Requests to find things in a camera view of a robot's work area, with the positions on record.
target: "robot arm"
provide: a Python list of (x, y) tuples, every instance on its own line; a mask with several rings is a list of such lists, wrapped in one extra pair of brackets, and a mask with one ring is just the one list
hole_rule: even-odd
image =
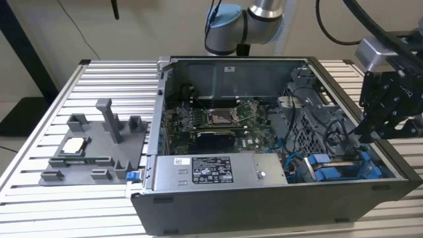
[(264, 44), (280, 32), (282, 0), (255, 0), (247, 10), (236, 4), (211, 9), (204, 47), (208, 55), (226, 56), (243, 44)]

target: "sticker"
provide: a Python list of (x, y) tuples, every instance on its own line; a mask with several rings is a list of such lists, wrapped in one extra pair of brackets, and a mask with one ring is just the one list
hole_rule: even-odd
[(192, 158), (194, 184), (234, 182), (231, 158), (195, 157)]
[(235, 72), (235, 66), (224, 67), (224, 72)]
[(190, 165), (191, 158), (175, 158), (174, 165)]

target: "screw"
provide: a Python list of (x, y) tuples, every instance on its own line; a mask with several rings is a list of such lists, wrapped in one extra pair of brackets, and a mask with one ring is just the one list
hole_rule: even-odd
[(402, 70), (398, 71), (398, 74), (402, 78), (406, 77), (406, 73)]

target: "white wall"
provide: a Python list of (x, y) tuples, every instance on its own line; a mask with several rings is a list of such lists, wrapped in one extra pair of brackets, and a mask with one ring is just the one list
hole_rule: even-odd
[(38, 96), (42, 92), (0, 31), (0, 103)]
[[(250, 0), (227, 2), (250, 5)], [(119, 0), (120, 20), (110, 0), (62, 0), (103, 60), (156, 60), (160, 55), (204, 55), (210, 0)], [(54, 79), (63, 86), (82, 59), (95, 59), (56, 0), (10, 1)], [(272, 45), (252, 55), (271, 55)]]
[[(119, 0), (120, 20), (110, 0), (62, 0), (88, 43), (103, 60), (155, 60), (159, 55), (204, 55), (206, 12), (211, 0)], [(244, 8), (252, 0), (226, 0)], [(387, 30), (417, 27), (423, 0), (361, 0)], [(63, 86), (82, 59), (95, 59), (56, 0), (10, 0), (47, 70)], [(333, 43), (315, 17), (315, 0), (297, 0), (297, 13), (283, 54), (319, 59), (354, 59), (355, 47)], [(322, 0), (322, 17), (341, 40), (369, 35), (342, 0)], [(254, 45), (251, 55), (272, 55), (274, 44)]]

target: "barcode sticker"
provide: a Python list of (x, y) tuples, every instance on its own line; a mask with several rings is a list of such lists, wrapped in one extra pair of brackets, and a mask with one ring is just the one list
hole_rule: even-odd
[(190, 165), (191, 158), (175, 158), (174, 165)]
[(224, 72), (235, 72), (235, 66), (224, 67)]

